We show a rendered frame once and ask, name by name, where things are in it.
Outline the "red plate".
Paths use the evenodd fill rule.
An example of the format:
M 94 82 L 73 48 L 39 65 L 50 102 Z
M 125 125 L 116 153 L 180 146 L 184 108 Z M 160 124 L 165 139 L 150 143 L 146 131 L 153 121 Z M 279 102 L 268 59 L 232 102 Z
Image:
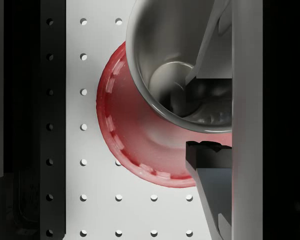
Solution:
M 119 162 L 141 179 L 164 187 L 195 186 L 186 169 L 188 141 L 232 145 L 231 133 L 190 131 L 157 115 L 134 84 L 125 44 L 115 50 L 102 72 L 96 113 L 102 136 Z

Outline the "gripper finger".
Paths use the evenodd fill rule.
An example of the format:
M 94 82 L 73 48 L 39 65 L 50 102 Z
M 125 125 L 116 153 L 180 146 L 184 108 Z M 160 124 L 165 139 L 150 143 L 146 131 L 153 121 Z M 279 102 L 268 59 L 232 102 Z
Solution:
M 214 0 L 194 67 L 186 76 L 191 101 L 232 97 L 232 0 Z
M 194 179 L 212 240 L 232 240 L 232 148 L 186 142 L 185 166 Z

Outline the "grey mug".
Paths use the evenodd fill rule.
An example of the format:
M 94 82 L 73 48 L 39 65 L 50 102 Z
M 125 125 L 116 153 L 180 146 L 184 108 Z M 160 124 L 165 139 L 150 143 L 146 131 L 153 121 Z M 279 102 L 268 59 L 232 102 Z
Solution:
M 162 119 L 207 134 L 232 131 L 231 98 L 187 98 L 214 0 L 136 0 L 126 31 L 126 57 L 136 88 Z

